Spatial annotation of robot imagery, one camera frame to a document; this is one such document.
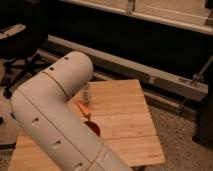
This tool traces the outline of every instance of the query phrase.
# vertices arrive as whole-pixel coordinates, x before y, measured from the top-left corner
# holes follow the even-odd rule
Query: bamboo cutting board
[[[101,129],[101,138],[129,166],[164,163],[164,154],[143,91],[137,80],[91,82],[91,121]],[[68,107],[85,120],[75,101]],[[21,132],[10,171],[58,170],[57,166]]]

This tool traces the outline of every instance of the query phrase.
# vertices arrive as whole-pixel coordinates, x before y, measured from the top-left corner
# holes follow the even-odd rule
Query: black chair
[[[32,22],[30,8],[27,8],[25,3],[22,0],[0,2],[0,58],[6,60],[3,64],[5,76],[1,80],[1,86],[6,86],[4,96],[7,98],[12,95],[10,88],[27,73],[35,75],[35,69],[49,65],[49,63],[38,63],[42,60],[39,54],[36,54],[37,48],[46,41],[47,33]],[[20,64],[21,62],[17,64],[17,61],[23,61],[24,64]],[[8,74],[12,69],[21,69],[21,71],[10,81]]]

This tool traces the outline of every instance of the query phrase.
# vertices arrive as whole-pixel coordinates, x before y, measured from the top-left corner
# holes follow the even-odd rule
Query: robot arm
[[[71,52],[14,92],[13,114],[62,170],[131,171],[66,105],[92,75],[89,58]]]

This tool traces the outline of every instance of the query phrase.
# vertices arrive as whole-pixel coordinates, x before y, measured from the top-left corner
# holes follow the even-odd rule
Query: hole
[[[53,149],[57,149],[60,145],[61,145],[61,140],[56,141],[56,142],[53,144]]]
[[[3,124],[4,119],[2,117],[0,117],[0,125]]]
[[[54,71],[54,68],[53,68],[53,67],[50,67],[50,70],[51,70],[51,71]]]
[[[78,164],[75,166],[74,171],[80,171],[81,168],[82,168],[82,166],[83,166],[83,163],[78,163]]]
[[[32,120],[31,125],[35,126],[38,122],[39,122],[39,118],[35,118],[35,119]]]

